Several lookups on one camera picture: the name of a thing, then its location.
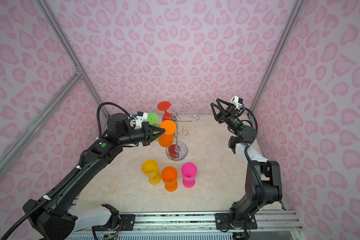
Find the orange front wine glass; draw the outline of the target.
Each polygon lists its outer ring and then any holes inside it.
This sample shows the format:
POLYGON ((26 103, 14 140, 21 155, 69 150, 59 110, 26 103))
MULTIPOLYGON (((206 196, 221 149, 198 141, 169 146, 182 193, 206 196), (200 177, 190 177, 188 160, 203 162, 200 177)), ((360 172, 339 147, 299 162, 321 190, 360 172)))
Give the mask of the orange front wine glass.
POLYGON ((159 137, 159 145, 163 148, 168 148, 173 144, 177 125, 171 120, 166 120, 161 123, 160 128, 164 129, 165 132, 159 137))

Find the orange wine glass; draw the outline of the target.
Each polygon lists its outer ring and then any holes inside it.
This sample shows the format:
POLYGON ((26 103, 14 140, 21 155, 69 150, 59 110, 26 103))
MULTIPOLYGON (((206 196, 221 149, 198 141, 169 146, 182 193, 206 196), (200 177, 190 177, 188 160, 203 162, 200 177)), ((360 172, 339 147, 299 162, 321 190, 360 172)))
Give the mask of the orange wine glass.
POLYGON ((168 192, 174 192, 178 188, 178 171, 174 167, 166 167, 161 172, 162 181, 168 192))
POLYGON ((164 129, 165 132, 159 137, 159 145, 163 148, 168 148, 173 144, 177 125, 171 120, 166 120, 161 123, 160 128, 164 129))

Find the green plastic wine glass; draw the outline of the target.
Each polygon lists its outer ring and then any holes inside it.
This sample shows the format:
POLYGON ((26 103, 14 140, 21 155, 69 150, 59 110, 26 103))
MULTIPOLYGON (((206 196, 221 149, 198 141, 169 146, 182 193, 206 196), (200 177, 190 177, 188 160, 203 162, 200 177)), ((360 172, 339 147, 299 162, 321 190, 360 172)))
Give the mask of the green plastic wine glass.
POLYGON ((149 130, 150 128, 146 126, 146 124, 150 124, 150 125, 153 125, 153 124, 156 124, 157 121, 159 120, 159 116, 155 113, 149 113, 148 114, 148 121, 147 122, 144 122, 143 123, 143 127, 144 127, 144 133, 146 135, 146 143, 147 145, 149 145, 150 143, 148 142, 148 134, 149 134, 149 130))

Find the red plastic wine glass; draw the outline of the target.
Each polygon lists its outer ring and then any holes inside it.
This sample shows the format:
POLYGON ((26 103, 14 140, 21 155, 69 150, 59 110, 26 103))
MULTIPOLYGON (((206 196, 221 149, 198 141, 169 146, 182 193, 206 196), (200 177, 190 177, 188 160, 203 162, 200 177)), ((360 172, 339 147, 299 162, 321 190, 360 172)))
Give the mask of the red plastic wine glass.
POLYGON ((168 101, 160 102, 157 105, 157 109, 161 112, 163 112, 162 121, 173 121, 173 116, 171 113, 169 113, 169 109, 172 107, 171 103, 168 101))

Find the yellow plastic wine glass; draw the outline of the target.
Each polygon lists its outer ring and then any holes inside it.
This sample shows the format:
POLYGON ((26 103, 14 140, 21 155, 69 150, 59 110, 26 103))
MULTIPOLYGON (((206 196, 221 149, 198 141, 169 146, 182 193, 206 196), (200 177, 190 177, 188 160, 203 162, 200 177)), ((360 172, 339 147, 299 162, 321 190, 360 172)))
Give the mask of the yellow plastic wine glass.
POLYGON ((151 185, 157 185, 161 182, 161 175, 159 174, 159 164, 155 160, 146 160, 142 164, 142 172, 149 179, 151 185))

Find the orange back wine glass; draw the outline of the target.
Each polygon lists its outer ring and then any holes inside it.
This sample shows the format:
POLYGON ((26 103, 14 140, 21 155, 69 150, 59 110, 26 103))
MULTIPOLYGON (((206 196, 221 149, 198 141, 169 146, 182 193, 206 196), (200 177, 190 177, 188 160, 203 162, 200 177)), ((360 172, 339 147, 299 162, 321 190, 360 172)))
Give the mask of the orange back wine glass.
POLYGON ((161 172, 162 181, 168 192, 174 192, 178 188, 178 171, 174 167, 166 167, 161 172))

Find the pink plastic wine glass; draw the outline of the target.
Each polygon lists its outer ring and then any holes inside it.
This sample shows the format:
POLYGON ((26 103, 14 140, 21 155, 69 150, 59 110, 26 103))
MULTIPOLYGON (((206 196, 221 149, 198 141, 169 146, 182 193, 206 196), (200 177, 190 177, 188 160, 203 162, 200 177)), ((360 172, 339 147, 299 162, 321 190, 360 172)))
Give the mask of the pink plastic wine glass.
POLYGON ((181 173, 183 177, 183 185, 186 188, 194 187, 198 173, 197 166, 194 163, 185 163, 181 167, 181 173))

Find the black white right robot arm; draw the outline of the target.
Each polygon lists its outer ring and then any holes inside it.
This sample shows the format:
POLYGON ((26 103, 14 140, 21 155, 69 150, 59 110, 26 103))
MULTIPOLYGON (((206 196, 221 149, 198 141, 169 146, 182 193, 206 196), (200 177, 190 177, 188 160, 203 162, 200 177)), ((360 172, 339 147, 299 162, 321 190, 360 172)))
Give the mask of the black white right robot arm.
POLYGON ((245 194, 232 204, 225 220, 217 221, 217 229, 222 232, 243 230, 245 237, 248 237, 255 214, 264 206, 282 199, 280 165, 262 157, 252 147, 259 125, 252 111, 245 107, 243 99, 237 96, 230 102, 217 99, 211 103, 211 108, 214 119, 219 124, 226 124, 232 133, 228 147, 247 162, 245 194))

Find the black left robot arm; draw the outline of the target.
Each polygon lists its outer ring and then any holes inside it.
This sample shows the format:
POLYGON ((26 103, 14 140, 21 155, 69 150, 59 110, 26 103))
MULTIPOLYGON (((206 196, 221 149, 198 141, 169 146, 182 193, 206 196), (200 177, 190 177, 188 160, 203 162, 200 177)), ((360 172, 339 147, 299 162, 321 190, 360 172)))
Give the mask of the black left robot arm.
POLYGON ((149 122, 142 122, 140 128, 132 127, 131 121, 124 113, 112 115, 107 120, 107 130, 81 153, 78 165, 45 197, 25 203, 25 218, 46 240, 64 240, 73 232, 95 226, 120 228, 119 211, 109 204, 83 214, 69 213, 69 208, 85 186, 124 148, 139 143, 148 146, 168 132, 149 122))

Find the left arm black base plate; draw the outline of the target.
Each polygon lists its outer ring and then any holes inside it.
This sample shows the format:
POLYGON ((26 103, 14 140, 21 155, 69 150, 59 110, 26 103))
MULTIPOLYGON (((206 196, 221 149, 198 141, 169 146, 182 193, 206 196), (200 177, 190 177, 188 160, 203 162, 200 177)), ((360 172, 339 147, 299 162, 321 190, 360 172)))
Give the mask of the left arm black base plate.
POLYGON ((133 231, 136 215, 134 214, 121 214, 120 216, 120 222, 122 223, 122 226, 120 228, 121 231, 133 231))

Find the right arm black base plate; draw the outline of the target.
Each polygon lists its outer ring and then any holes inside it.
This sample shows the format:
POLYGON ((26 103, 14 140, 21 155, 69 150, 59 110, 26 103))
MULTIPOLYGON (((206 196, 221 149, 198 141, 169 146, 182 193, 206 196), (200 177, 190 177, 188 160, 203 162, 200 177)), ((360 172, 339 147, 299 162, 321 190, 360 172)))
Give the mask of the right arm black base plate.
MULTIPOLYGON (((226 213, 217 213, 214 214, 215 217, 215 224, 216 229, 221 231, 227 231, 227 230, 244 230, 244 221, 236 221, 234 222, 231 220, 231 217, 228 212, 226 213)), ((255 216, 252 216, 251 218, 248 218, 248 230, 257 230, 258 224, 255 216)))

